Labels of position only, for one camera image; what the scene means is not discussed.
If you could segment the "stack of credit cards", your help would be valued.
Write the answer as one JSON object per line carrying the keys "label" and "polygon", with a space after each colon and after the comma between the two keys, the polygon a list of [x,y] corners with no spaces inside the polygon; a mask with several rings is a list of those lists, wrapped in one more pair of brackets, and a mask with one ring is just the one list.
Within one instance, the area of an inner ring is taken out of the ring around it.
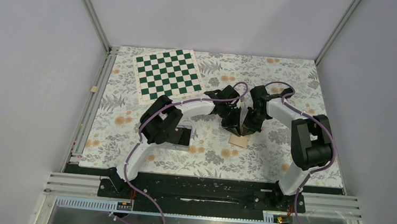
{"label": "stack of credit cards", "polygon": [[192,135],[191,127],[177,127],[171,137],[171,143],[180,146],[189,146],[190,136]]}

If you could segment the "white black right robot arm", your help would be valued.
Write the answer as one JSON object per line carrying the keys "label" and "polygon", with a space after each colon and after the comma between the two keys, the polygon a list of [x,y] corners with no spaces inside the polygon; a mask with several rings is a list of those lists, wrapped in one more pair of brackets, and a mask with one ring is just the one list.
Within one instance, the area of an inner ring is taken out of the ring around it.
{"label": "white black right robot arm", "polygon": [[252,107],[241,126],[243,136],[252,135],[261,132],[265,120],[274,118],[290,130],[293,162],[277,182],[278,192],[271,199],[280,211],[292,205],[292,195],[302,189],[312,171],[330,164],[335,157],[328,117],[310,116],[294,108],[287,102],[294,93],[288,87],[279,94],[269,94],[264,85],[255,86],[250,91]]}

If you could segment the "beige leather card holder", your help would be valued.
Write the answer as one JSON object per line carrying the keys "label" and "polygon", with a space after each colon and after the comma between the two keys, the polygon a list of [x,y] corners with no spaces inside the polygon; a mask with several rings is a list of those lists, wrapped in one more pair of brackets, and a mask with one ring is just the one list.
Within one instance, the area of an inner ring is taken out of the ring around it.
{"label": "beige leather card holder", "polygon": [[239,147],[241,149],[247,149],[248,143],[249,143],[250,137],[249,136],[238,136],[235,134],[231,134],[231,136],[229,137],[229,141],[228,143]]}

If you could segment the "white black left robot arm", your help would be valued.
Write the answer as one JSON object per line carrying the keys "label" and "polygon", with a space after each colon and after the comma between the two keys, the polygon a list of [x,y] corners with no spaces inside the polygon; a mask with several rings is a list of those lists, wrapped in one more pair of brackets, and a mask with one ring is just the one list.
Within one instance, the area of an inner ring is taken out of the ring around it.
{"label": "white black left robot arm", "polygon": [[243,96],[230,85],[222,90],[207,91],[197,98],[178,102],[172,101],[167,95],[161,95],[143,113],[138,128],[140,140],[116,167],[119,178],[113,180],[111,190],[118,197],[129,195],[132,188],[130,180],[136,178],[148,153],[163,143],[175,144],[182,136],[177,126],[184,118],[217,115],[221,118],[223,129],[240,136],[239,101]]}

